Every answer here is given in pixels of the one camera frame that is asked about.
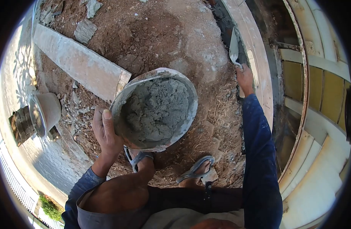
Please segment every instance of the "trowel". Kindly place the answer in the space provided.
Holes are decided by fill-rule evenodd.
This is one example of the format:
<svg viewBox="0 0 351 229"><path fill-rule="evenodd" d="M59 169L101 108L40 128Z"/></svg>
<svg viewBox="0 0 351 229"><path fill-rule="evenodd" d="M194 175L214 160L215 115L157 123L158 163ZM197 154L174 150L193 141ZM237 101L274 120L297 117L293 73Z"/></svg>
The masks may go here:
<svg viewBox="0 0 351 229"><path fill-rule="evenodd" d="M229 47L229 57L232 60L233 64L237 65L240 67L240 69L243 71L243 67L240 63L237 62L238 59L238 54L239 54L239 48L238 48L238 36L235 33L235 28L233 28L232 31L232 38L230 40L230 47ZM244 98L244 92L242 88L239 88L239 97Z"/></svg>

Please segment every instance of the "flip-flop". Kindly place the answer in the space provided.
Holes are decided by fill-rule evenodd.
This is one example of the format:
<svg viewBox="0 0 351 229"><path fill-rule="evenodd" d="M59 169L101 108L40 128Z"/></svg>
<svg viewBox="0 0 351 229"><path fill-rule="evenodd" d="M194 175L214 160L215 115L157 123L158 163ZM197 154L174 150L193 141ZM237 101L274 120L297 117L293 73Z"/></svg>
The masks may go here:
<svg viewBox="0 0 351 229"><path fill-rule="evenodd" d="M195 174L196 170L200 167L200 165L209 160L210 167L209 170L203 174ZM205 156L200 158L187 172L182 174L180 177L178 177L175 181L179 184L180 182L184 181L187 178L200 178L206 176L210 171L211 171L211 166L214 164L215 158L211 155Z"/></svg>
<svg viewBox="0 0 351 229"><path fill-rule="evenodd" d="M145 157L149 157L152 160L154 160L154 157L152 155L151 152L142 152L140 151L136 157L134 159L132 159L129 149L127 147L123 148L125 150L127 159L129 160L130 164L132 165L132 170L136 173L138 172L138 167L137 167L137 163L139 163L142 159L144 159Z"/></svg>

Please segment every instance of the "blue long-sleeve shirt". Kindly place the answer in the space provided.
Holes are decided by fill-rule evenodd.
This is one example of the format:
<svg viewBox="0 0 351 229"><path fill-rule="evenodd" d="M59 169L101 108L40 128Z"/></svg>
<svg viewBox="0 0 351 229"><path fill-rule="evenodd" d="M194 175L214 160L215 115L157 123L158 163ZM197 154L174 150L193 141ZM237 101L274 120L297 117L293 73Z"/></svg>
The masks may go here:
<svg viewBox="0 0 351 229"><path fill-rule="evenodd" d="M244 226L279 228L283 204L277 183L275 146L270 127L255 94L243 102L246 171L243 181ZM65 228L80 228L76 201L84 192L105 181L89 168L68 195L62 218Z"/></svg>

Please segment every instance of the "dirt ground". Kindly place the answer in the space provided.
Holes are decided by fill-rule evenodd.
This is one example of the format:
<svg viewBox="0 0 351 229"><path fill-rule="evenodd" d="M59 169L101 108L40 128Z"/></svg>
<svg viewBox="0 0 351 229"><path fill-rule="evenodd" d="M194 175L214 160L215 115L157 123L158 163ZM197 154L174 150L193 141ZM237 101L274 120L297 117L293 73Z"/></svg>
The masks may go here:
<svg viewBox="0 0 351 229"><path fill-rule="evenodd" d="M53 8L59 2L48 0L41 9ZM245 165L241 156L242 108L236 98L233 65L208 3L199 0L99 2L103 6L90 19L98 30L84 45L130 71L132 78L158 67L178 70L194 83L199 97L197 115L189 131L167 150L155 154L156 174L150 185L176 187L177 176L200 157L212 154L219 176L214 185L240 187ZM85 5L66 0L62 14L55 16L49 26L75 40L77 22L86 17ZM41 61L46 76L37 80L38 89L45 84L50 92L60 94L61 122L73 130L74 140L95 160L100 146L91 129L94 107L110 104L80 84L73 88L74 80L43 53ZM73 102L73 90L81 101L78 104ZM89 111L77 112L85 108ZM109 176L131 172L122 153Z"/></svg>

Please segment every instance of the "shrub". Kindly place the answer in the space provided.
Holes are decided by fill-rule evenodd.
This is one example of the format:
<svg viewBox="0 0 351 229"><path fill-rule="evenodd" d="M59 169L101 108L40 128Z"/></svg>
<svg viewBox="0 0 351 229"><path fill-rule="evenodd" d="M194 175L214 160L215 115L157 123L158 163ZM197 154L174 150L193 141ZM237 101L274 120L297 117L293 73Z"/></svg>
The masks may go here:
<svg viewBox="0 0 351 229"><path fill-rule="evenodd" d="M51 219L62 221L62 212L52 201L47 199L44 195L40 195L39 200L42 203L42 209L46 215L48 215Z"/></svg>

